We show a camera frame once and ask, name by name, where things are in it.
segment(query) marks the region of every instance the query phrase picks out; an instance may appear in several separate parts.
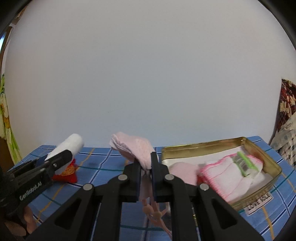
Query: floral curtain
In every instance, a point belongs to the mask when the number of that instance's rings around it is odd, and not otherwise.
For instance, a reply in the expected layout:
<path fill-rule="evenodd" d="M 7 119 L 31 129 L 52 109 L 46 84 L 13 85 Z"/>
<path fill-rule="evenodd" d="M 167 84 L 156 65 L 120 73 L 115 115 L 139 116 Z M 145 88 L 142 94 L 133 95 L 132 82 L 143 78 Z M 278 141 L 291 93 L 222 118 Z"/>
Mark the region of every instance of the floral curtain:
<path fill-rule="evenodd" d="M 14 164 L 18 163 L 22 157 L 20 155 L 20 150 L 11 130 L 10 121 L 9 121 L 9 113 L 5 95 L 5 61 L 6 55 L 9 45 L 9 38 L 13 31 L 14 26 L 17 24 L 19 19 L 21 18 L 23 11 L 19 13 L 19 15 L 12 21 L 11 25 L 8 27 L 5 34 L 1 37 L 1 46 L 0 46 L 0 137 L 6 140 L 8 149 Z"/>

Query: metal screw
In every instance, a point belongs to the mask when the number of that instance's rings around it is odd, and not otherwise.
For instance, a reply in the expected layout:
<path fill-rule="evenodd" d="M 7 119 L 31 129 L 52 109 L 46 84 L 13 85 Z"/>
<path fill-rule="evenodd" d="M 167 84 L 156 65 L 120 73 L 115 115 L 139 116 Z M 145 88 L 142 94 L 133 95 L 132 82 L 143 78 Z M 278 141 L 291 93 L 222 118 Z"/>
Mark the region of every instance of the metal screw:
<path fill-rule="evenodd" d="M 90 183 L 84 184 L 83 185 L 83 190 L 84 191 L 90 191 L 93 188 L 93 185 Z"/>
<path fill-rule="evenodd" d="M 167 175 L 165 175 L 165 179 L 166 180 L 168 180 L 168 181 L 171 181 L 171 180 L 173 180 L 175 177 L 174 177 L 174 175 L 172 175 L 172 174 L 167 174 Z"/>
<path fill-rule="evenodd" d="M 125 175 L 125 174 L 121 174 L 121 175 L 118 176 L 118 179 L 119 179 L 120 181 L 125 181 L 125 180 L 127 180 L 127 178 L 128 178 L 128 176 Z"/>
<path fill-rule="evenodd" d="M 202 184 L 200 184 L 200 189 L 203 191 L 206 191 L 209 189 L 209 185 L 206 183 L 202 183 Z"/>

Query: gold metal tin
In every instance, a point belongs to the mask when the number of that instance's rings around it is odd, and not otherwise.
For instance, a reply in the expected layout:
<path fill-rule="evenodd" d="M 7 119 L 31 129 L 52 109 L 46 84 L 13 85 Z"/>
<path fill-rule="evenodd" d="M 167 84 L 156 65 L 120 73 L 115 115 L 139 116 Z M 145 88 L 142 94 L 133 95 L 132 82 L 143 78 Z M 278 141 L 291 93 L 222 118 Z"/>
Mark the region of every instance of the gold metal tin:
<path fill-rule="evenodd" d="M 272 188 L 282 171 L 281 167 L 265 151 L 263 151 L 260 147 L 255 145 L 250 140 L 248 140 L 246 137 L 204 142 L 198 144 L 164 147 L 161 150 L 161 160 L 164 161 L 166 159 L 172 158 L 204 156 L 232 149 L 241 145 L 243 145 L 248 153 L 263 161 L 263 171 L 270 174 L 273 179 L 264 187 L 260 188 L 251 195 L 244 197 L 234 203 L 230 203 L 230 205 L 238 211 L 255 202 L 257 199 L 266 194 Z"/>

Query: pink-trimmed white cloth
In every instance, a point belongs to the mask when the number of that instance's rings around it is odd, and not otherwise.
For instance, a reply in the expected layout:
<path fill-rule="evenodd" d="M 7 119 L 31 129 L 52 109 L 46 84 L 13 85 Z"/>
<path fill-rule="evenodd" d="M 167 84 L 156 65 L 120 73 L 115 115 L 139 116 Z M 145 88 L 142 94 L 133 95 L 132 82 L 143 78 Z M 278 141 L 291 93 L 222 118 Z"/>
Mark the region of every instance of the pink-trimmed white cloth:
<path fill-rule="evenodd" d="M 206 165 L 198 174 L 199 182 L 209 184 L 226 202 L 230 203 L 241 199 L 256 178 L 256 176 L 251 178 L 242 175 L 240 169 L 232 160 L 235 155 L 225 156 L 216 163 Z M 263 162 L 252 155 L 247 157 L 258 168 L 258 174 L 260 174 Z"/>

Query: human hand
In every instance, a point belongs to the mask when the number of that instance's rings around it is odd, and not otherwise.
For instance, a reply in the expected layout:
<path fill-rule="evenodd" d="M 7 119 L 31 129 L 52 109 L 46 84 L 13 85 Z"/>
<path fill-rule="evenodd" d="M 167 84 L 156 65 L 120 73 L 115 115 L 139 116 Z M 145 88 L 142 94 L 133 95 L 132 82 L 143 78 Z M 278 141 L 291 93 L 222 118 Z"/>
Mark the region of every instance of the human hand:
<path fill-rule="evenodd" d="M 24 208 L 24 219 L 27 222 L 27 231 L 29 234 L 33 233 L 33 231 L 37 228 L 36 222 L 33 218 L 33 212 L 32 210 L 26 206 Z M 9 229 L 9 231 L 14 235 L 14 236 L 25 236 L 26 235 L 26 230 L 20 226 L 19 224 L 5 220 L 4 221 L 6 227 Z"/>

